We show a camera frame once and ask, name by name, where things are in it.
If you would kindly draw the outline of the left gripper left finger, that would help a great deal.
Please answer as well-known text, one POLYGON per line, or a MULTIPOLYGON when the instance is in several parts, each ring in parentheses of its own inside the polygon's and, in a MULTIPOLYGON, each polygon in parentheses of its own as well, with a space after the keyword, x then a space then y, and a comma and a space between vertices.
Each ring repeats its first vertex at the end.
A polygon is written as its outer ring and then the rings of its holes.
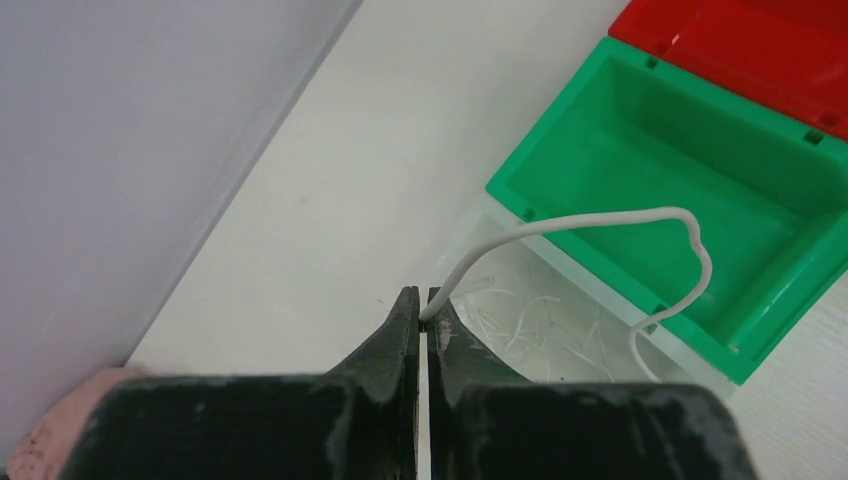
POLYGON ((323 374, 147 376, 87 419, 64 479, 411 479, 420 294, 323 374))

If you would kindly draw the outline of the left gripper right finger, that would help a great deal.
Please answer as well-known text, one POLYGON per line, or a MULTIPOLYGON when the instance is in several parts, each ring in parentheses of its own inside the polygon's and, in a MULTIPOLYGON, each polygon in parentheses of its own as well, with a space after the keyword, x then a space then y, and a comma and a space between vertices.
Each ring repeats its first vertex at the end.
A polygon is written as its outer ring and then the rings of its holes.
POLYGON ((437 479, 753 479, 729 410, 691 384, 535 383, 444 304, 426 323, 437 479))

